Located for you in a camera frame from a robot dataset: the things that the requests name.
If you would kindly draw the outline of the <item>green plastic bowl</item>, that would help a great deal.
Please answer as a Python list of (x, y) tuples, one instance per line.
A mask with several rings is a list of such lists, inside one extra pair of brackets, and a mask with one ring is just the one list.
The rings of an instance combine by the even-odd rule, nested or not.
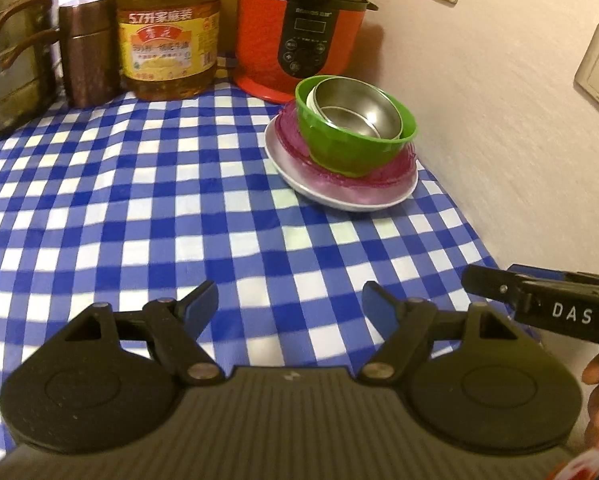
[(418, 133), (403, 103), (355, 78), (308, 77), (298, 82), (295, 102), (311, 159), (347, 177), (387, 165)]

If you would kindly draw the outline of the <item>large purple glass plate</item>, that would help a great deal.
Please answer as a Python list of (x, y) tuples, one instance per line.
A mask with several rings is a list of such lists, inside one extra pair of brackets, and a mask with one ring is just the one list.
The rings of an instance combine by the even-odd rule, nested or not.
[(418, 177), (417, 153), (414, 145), (408, 143), (399, 155), (387, 165), (372, 170), (363, 177), (347, 177), (325, 169), (311, 159), (308, 145), (299, 131), (296, 102), (285, 104), (274, 120), (275, 134), (282, 148), (290, 154), (308, 174), (345, 188), (390, 188), (398, 184), (412, 184)]

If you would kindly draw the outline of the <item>blue white checkered tablecloth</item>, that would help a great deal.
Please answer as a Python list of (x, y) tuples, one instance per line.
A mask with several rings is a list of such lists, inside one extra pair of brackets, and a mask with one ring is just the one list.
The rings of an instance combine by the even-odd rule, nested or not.
[[(219, 77), (192, 100), (57, 102), (0, 139), (0, 389), (89, 304), (138, 310), (206, 280), (219, 309), (200, 343), (224, 368), (358, 368), (381, 340), (369, 281), (469, 305), (464, 266), (493, 258), (433, 174), (372, 214), (313, 203), (264, 152), (277, 111)], [(0, 458), (11, 444), (0, 417)]]

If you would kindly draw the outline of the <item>white ceramic plate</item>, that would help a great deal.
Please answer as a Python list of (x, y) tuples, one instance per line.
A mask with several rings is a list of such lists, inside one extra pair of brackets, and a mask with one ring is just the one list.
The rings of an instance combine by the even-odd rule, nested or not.
[(334, 174), (320, 174), (315, 168), (295, 159), (278, 138), (278, 118), (272, 119), (264, 133), (264, 149), (282, 179), (299, 195), (321, 205), (350, 212), (372, 212), (396, 206), (406, 200), (418, 185), (417, 160), (407, 163), (406, 175), (396, 183), (374, 188), (359, 180), (334, 180)]

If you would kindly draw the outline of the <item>stainless steel steamer pot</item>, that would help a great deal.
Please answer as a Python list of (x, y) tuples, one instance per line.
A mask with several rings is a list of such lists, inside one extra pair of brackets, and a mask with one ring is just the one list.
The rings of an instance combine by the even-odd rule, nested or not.
[(0, 136), (52, 104), (57, 0), (0, 0)]

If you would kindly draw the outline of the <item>brown metal canister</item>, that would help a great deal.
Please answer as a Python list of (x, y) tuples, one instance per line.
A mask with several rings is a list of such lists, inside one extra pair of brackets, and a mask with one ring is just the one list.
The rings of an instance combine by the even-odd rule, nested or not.
[(74, 0), (58, 9), (60, 58), (70, 107), (103, 105), (121, 94), (116, 0)]

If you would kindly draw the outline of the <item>large cooking oil bottle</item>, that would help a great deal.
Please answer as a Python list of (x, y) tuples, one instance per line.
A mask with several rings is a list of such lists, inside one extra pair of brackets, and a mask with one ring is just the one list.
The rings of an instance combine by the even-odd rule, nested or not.
[(220, 0), (116, 0), (124, 85), (143, 101), (198, 96), (217, 68)]

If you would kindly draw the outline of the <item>red electric pressure cooker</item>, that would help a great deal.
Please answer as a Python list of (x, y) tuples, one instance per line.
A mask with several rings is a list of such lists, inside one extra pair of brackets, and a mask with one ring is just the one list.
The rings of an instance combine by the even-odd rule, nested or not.
[(340, 75), (348, 65), (369, 0), (237, 0), (237, 87), (284, 104), (298, 82)]

